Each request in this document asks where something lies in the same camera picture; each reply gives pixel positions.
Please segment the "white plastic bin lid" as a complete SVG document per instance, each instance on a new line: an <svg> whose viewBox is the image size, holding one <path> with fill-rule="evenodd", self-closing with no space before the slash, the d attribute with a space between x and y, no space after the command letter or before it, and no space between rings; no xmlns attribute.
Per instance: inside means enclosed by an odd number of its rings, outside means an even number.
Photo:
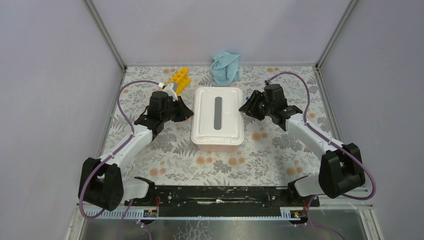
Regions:
<svg viewBox="0 0 424 240"><path fill-rule="evenodd" d="M191 140L198 146L239 146L244 141L244 101L237 87L199 87L194 97Z"/></svg>

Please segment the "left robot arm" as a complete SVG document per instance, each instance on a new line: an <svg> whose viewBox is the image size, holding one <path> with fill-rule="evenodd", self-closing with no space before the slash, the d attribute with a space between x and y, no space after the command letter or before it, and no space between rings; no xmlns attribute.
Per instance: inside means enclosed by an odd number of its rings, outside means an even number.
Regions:
<svg viewBox="0 0 424 240"><path fill-rule="evenodd" d="M122 171L135 156L149 145L164 129L165 123L183 122L194 115L181 96L170 96L155 91L149 105L134 123L131 132L112 152L99 158L87 158L81 170L78 198L107 211L114 211L120 203L137 199L148 206L155 200L153 181L143 177L124 180Z"/></svg>

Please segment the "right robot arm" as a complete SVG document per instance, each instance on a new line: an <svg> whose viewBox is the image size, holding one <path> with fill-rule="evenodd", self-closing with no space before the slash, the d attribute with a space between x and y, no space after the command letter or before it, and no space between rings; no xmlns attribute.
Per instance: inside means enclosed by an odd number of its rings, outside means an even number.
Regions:
<svg viewBox="0 0 424 240"><path fill-rule="evenodd" d="M291 205L299 206L311 195L334 199L365 184L359 148L311 129L303 111L295 105L288 105L279 84L267 85L263 92L255 90L239 111L260 121L271 118L275 125L295 136L320 161L317 175L304 176L288 184L290 189L286 198Z"/></svg>

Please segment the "light blue cloth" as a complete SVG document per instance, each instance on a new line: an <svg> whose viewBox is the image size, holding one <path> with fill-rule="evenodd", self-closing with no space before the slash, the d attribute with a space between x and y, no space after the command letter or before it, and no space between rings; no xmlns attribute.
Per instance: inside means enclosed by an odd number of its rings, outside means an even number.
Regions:
<svg viewBox="0 0 424 240"><path fill-rule="evenodd" d="M210 73L214 87L229 87L232 82L240 80L239 60L241 54L220 51L213 55Z"/></svg>

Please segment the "pink plastic bin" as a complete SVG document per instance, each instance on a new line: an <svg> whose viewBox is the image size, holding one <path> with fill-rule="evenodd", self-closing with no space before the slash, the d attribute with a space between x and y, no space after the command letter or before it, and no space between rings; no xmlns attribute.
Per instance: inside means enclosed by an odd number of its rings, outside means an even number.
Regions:
<svg viewBox="0 0 424 240"><path fill-rule="evenodd" d="M197 147L203 152L216 152L216 153L232 153L235 152L239 145L230 144L198 144Z"/></svg>

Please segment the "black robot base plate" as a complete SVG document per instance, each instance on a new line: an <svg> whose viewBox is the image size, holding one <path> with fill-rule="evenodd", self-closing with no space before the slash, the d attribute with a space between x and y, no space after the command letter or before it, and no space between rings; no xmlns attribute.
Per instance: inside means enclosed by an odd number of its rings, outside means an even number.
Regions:
<svg viewBox="0 0 424 240"><path fill-rule="evenodd" d="M278 218L282 210L320 206L317 197L296 196L280 186L157 185L132 204L152 207L161 218Z"/></svg>

